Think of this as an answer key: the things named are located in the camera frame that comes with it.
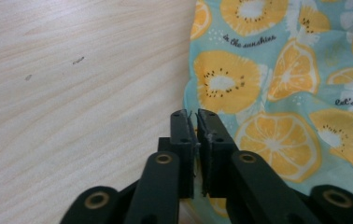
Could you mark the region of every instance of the folded cloth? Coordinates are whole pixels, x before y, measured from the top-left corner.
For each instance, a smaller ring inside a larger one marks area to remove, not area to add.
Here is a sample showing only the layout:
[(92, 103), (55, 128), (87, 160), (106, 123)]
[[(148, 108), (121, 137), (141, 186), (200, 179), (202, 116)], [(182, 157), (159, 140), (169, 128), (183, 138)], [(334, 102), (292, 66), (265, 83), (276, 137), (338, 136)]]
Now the folded cloth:
[(290, 187), (353, 193), (353, 0), (198, 0), (184, 106), (218, 113)]

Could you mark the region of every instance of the light wood surface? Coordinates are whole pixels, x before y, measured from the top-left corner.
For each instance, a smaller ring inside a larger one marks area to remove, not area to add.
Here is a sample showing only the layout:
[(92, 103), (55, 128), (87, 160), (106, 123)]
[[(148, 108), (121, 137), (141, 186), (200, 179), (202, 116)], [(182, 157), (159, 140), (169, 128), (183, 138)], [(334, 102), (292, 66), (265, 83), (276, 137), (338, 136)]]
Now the light wood surface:
[(59, 223), (139, 178), (182, 107), (194, 5), (0, 1), (0, 223)]

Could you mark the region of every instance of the fruit print fabric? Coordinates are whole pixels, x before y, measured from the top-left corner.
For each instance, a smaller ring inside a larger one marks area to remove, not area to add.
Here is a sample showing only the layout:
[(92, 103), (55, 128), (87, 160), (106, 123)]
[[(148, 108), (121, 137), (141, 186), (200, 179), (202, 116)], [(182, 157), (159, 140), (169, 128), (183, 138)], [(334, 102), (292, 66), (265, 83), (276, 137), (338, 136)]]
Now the fruit print fabric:
[[(353, 0), (199, 0), (184, 106), (308, 194), (353, 192)], [(223, 200), (192, 201), (222, 223)]]

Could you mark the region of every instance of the scratch on table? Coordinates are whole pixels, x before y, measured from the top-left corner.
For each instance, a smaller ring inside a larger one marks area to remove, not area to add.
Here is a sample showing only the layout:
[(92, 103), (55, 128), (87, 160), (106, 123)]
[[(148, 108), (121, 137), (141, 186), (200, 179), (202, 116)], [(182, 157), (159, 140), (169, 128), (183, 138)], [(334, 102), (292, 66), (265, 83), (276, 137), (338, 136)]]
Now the scratch on table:
[(25, 81), (29, 81), (31, 79), (32, 75), (28, 75), (28, 77), (25, 78)]
[(76, 61), (74, 61), (72, 64), (77, 64), (80, 63), (81, 61), (83, 61), (84, 57), (81, 57), (79, 59), (77, 59)]

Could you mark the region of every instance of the wooden table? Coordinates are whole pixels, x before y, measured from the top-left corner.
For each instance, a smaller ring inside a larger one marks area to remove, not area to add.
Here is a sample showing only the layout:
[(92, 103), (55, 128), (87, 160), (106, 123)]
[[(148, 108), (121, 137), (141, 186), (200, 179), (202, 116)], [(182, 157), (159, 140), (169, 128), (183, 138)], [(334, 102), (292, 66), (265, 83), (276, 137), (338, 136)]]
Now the wooden table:
[(182, 107), (194, 9), (0, 1), (0, 223), (59, 223), (84, 190), (139, 178)]

